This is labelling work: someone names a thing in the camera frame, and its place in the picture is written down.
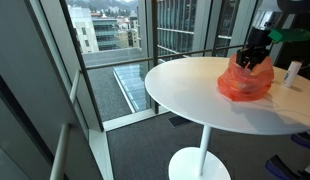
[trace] floor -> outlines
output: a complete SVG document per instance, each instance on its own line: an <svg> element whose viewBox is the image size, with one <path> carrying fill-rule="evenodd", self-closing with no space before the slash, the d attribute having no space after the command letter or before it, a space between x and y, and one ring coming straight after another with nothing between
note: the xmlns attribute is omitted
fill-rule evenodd
<svg viewBox="0 0 310 180"><path fill-rule="evenodd" d="M107 132L114 179L165 180L171 157L184 147L199 147L203 126L190 123L178 128L166 113ZM294 172L310 163L310 150L290 136L257 136L213 129L208 150L228 169L232 180L276 179L264 167L278 154Z"/></svg>

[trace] red plastic bag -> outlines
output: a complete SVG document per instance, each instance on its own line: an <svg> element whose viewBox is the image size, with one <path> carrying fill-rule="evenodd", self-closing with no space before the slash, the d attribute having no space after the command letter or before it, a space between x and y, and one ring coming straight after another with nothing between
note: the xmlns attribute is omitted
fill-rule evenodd
<svg viewBox="0 0 310 180"><path fill-rule="evenodd" d="M218 78L218 90L232 101L254 101L267 93L273 79L274 70L269 57L250 72L236 64L236 54L233 54L228 68Z"/></svg>

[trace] green object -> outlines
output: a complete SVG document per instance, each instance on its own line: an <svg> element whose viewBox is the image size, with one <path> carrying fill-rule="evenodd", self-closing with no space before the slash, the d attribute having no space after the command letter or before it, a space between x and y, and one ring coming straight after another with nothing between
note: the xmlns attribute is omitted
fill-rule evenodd
<svg viewBox="0 0 310 180"><path fill-rule="evenodd" d="M307 41L310 39L310 32L305 29L272 29L268 37L274 43Z"/></svg>

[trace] table top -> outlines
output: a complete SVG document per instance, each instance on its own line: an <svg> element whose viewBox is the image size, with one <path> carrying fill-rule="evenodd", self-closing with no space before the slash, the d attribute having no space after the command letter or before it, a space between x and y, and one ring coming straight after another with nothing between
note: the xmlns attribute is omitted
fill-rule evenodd
<svg viewBox="0 0 310 180"><path fill-rule="evenodd" d="M191 121L226 131L284 135L310 130L310 81L297 76L281 85L285 70L274 67L264 98L233 102L220 94L217 78L229 58L192 57L160 64L145 78L148 93L163 107Z"/></svg>

